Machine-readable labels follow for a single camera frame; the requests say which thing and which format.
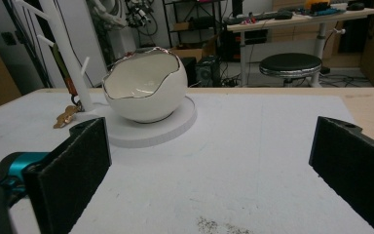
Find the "black stool seat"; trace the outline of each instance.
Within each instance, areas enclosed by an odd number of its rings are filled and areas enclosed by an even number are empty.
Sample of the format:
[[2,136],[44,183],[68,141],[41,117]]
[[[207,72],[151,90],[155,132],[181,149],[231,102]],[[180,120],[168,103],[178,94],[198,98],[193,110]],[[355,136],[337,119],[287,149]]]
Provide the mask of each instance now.
[[311,76],[321,69],[321,59],[300,53],[286,53],[264,58],[260,72],[284,79],[300,79]]

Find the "white table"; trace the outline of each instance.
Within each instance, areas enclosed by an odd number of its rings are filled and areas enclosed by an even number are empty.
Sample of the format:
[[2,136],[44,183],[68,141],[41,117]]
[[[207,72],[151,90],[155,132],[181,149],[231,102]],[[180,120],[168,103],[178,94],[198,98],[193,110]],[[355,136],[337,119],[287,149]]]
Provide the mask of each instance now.
[[[105,103],[101,89],[94,102]],[[147,148],[111,145],[112,166],[72,233],[374,233],[308,165],[318,114],[374,138],[374,88],[189,89],[198,119]],[[0,160],[52,151],[66,90],[0,107]],[[11,209],[19,233],[38,233],[27,199]]]
[[[374,15],[374,9],[365,8],[362,11],[347,11],[343,14],[332,15],[332,16],[323,16],[323,17],[307,17],[296,15],[292,19],[287,20],[261,20],[253,24],[237,24],[237,25],[228,25],[227,30],[233,32],[239,32],[241,34],[241,71],[242,71],[242,86],[245,87],[245,32],[252,30],[260,29],[269,29],[269,28],[278,28],[278,27],[289,27],[289,26],[299,26],[307,24],[319,24],[319,32],[317,41],[315,43],[314,55],[318,58],[322,58],[323,47],[326,39],[326,23],[332,21],[342,21],[342,20],[355,20],[366,18],[369,15]],[[316,74],[311,80],[310,85],[312,87],[320,87],[318,83],[318,74]]]

